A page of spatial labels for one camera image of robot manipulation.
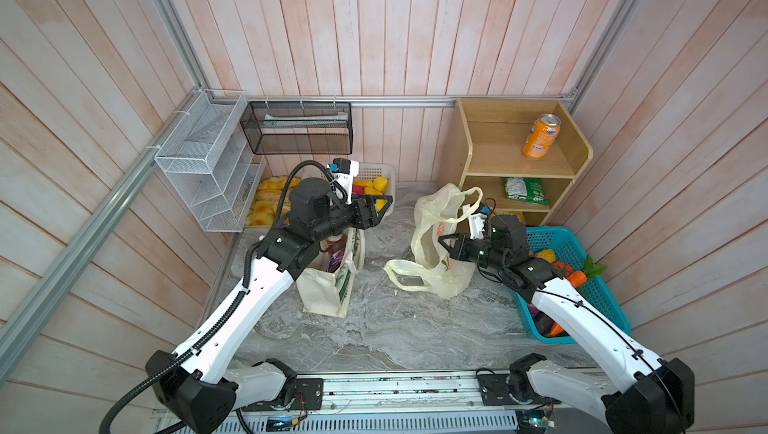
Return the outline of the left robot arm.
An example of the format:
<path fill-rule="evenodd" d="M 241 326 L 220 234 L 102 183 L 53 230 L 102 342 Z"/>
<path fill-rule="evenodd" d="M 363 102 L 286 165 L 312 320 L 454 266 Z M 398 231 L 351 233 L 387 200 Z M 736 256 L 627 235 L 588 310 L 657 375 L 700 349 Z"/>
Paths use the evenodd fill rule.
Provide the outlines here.
<path fill-rule="evenodd" d="M 241 407 L 286 394 L 289 371 L 277 361 L 232 370 L 230 361 L 270 305 L 320 253 L 322 241 L 350 228 L 378 226 L 392 206 L 390 195 L 358 195 L 347 174 L 310 177 L 284 186 L 281 203 L 290 210 L 249 247 L 239 285 L 206 321 L 172 352 L 156 351 L 146 364 L 147 379 L 123 395 L 105 414 L 99 430 L 110 432 L 118 414 L 152 389 L 178 419 L 169 427 L 214 432 Z"/>

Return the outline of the yellow plastic grocery bag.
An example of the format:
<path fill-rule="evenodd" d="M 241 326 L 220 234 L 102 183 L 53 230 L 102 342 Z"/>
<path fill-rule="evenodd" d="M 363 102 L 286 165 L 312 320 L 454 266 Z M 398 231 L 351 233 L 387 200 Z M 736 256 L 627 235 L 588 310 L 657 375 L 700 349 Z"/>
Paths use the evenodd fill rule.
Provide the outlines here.
<path fill-rule="evenodd" d="M 454 234 L 458 224 L 480 208 L 482 199 L 480 187 L 462 191 L 452 183 L 420 197 L 414 207 L 415 229 L 410 243 L 414 259 L 388 261 L 384 270 L 390 281 L 404 291 L 432 293 L 442 299 L 461 294 L 475 267 L 469 261 L 451 259 L 438 238 Z"/>

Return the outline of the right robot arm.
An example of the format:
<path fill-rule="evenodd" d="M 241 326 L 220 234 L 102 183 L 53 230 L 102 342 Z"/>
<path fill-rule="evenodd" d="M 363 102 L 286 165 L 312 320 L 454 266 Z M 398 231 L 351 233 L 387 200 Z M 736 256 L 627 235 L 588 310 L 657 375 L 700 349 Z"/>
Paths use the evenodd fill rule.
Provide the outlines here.
<path fill-rule="evenodd" d="M 515 216 L 472 216 L 467 233 L 438 239 L 449 256 L 548 315 L 598 363 L 600 376 L 563 368 L 539 354 L 511 364 L 506 396 L 517 404 L 563 402 L 614 433 L 683 433 L 695 420 L 695 375 L 682 360 L 664 360 L 621 331 L 571 284 L 565 273 L 536 257 L 527 229 Z"/>

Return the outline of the cream canvas tote bag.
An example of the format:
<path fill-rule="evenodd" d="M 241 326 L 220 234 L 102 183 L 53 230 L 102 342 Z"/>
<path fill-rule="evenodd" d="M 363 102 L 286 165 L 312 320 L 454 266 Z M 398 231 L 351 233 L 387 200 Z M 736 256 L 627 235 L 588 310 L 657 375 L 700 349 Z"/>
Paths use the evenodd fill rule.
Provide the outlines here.
<path fill-rule="evenodd" d="M 305 313 L 345 318 L 356 274 L 365 260 L 365 236 L 360 229 L 349 228 L 346 252 L 339 269 L 328 271 L 327 239 L 320 242 L 320 253 L 297 280 Z"/>

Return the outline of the purple snack packet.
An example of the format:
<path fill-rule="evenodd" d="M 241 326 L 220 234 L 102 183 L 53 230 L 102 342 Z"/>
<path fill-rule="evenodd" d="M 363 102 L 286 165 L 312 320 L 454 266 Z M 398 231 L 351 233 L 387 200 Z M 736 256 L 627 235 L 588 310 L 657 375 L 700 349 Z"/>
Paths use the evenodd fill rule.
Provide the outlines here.
<path fill-rule="evenodd" d="M 327 240 L 328 271 L 336 272 L 342 264 L 347 245 L 347 235 L 331 236 Z"/>

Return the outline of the toy carrot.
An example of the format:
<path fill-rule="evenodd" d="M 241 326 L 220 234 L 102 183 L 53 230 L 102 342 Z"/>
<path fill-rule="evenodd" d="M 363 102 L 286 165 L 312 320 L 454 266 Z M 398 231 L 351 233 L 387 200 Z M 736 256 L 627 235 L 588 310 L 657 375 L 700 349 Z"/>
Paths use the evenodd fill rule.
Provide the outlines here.
<path fill-rule="evenodd" d="M 593 258 L 588 255 L 583 261 L 582 269 L 570 272 L 567 279 L 574 288 L 579 288 L 589 280 L 601 277 L 606 271 L 606 265 L 596 263 Z"/>

